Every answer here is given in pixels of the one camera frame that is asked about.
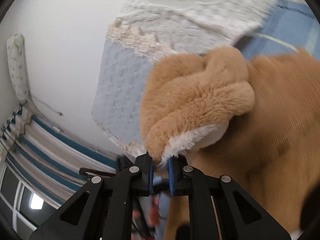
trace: curtain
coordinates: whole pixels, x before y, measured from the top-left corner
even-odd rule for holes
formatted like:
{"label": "curtain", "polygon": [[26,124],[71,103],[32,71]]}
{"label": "curtain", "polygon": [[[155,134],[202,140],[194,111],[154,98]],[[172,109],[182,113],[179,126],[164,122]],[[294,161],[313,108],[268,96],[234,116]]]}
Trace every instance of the curtain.
{"label": "curtain", "polygon": [[0,155],[37,195],[58,208],[86,179],[79,169],[115,172],[116,155],[98,153],[56,132],[20,104],[0,133]]}

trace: plush toy paw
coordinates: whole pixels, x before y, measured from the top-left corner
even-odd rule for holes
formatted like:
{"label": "plush toy paw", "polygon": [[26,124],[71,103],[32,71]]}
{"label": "plush toy paw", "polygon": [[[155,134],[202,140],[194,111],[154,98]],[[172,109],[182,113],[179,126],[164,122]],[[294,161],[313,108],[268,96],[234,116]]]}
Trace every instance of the plush toy paw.
{"label": "plush toy paw", "polygon": [[145,147],[158,165],[217,142],[234,115],[252,110],[247,63],[233,47],[174,55],[154,66],[140,108]]}

